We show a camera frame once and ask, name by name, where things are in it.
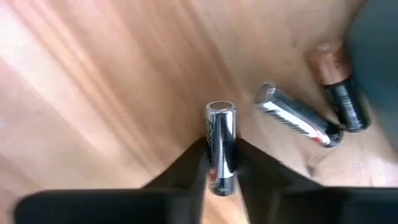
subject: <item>wooden surface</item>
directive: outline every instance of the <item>wooden surface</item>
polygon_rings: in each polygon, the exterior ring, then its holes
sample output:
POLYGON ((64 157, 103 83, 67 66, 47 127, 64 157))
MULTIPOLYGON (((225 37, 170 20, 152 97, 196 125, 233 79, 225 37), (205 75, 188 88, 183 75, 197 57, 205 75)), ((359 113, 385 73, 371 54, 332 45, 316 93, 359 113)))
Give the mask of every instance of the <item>wooden surface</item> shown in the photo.
MULTIPOLYGON (((42 189, 140 187, 231 100, 240 135, 325 185, 398 186, 377 119, 324 149, 255 111, 274 80, 335 119, 303 52, 340 38, 360 0, 2 1, 0 223, 42 189)), ((245 223, 239 192, 207 193, 204 223, 245 223)))

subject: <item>wood grain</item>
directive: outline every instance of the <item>wood grain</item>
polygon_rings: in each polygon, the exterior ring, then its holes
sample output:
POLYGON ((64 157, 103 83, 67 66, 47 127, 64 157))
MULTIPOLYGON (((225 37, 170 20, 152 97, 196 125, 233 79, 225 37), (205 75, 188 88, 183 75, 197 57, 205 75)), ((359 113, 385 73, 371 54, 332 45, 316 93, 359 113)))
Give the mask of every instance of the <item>wood grain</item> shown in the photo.
MULTIPOLYGON (((0 222, 38 190, 144 185, 205 135, 213 100, 235 102, 241 137, 307 177, 398 186, 398 158, 376 118, 325 150, 251 104, 271 79, 336 119, 303 53, 342 38, 361 4, 2 1, 0 222)), ((203 222, 245 223, 239 192, 207 192, 203 222)))

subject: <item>wooden table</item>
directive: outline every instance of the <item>wooden table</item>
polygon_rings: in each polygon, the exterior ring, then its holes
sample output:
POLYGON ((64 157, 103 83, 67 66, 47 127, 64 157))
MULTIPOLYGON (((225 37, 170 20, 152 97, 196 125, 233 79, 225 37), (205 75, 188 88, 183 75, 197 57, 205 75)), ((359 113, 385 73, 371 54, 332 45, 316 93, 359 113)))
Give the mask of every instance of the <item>wooden table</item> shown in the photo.
MULTIPOLYGON (((303 53, 342 38, 361 4, 2 1, 0 223, 38 190, 142 186, 205 135, 213 100, 235 102, 240 136, 313 180, 397 186, 376 118, 324 149, 252 105, 273 80, 336 120, 303 53)), ((243 211, 239 192, 207 194, 203 222, 245 223, 243 211)))

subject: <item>silver battery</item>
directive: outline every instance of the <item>silver battery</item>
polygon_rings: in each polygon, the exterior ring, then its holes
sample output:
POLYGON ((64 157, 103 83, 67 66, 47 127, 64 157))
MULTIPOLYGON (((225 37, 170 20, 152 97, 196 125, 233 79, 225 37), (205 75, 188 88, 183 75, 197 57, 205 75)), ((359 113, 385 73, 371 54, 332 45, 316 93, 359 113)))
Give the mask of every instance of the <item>silver battery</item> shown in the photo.
POLYGON ((343 137, 337 125, 287 96, 273 82, 267 82, 256 90, 254 103, 269 116, 324 147, 337 145, 343 137))
POLYGON ((236 147, 236 107, 228 101, 206 105, 206 131, 210 162, 210 189, 220 196, 234 190, 234 155, 236 147))

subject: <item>aa battery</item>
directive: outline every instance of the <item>aa battery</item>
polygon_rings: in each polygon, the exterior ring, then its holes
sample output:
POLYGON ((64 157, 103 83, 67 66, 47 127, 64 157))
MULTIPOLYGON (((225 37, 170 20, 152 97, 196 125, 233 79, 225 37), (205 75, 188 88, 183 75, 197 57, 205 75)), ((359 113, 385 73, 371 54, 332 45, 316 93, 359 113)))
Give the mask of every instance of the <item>aa battery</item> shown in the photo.
POLYGON ((254 103, 261 111, 323 147, 336 146, 343 139, 339 126, 292 99, 273 82, 267 82, 256 90, 254 103))
POLYGON ((234 191, 236 154, 236 107, 228 101, 206 105, 207 155, 210 162, 210 189, 219 196, 234 191))
POLYGON ((325 89, 339 122, 349 132, 365 130, 370 122, 356 91, 342 41, 325 42, 307 53, 313 75, 325 89))

